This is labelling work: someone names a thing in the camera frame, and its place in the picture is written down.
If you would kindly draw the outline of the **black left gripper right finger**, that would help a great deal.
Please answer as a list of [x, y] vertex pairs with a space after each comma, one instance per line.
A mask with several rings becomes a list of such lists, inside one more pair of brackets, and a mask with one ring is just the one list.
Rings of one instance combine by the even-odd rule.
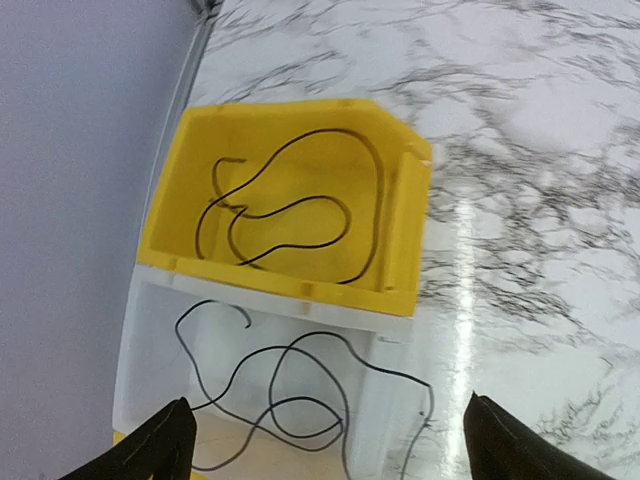
[[486, 395], [474, 393], [463, 416], [474, 479], [607, 479], [609, 476], [544, 440]]

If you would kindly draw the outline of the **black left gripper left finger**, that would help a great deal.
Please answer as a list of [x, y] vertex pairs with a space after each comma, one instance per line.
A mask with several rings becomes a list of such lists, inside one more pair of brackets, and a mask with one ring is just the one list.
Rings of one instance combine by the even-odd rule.
[[187, 399], [175, 399], [110, 450], [62, 480], [188, 479], [196, 432]]

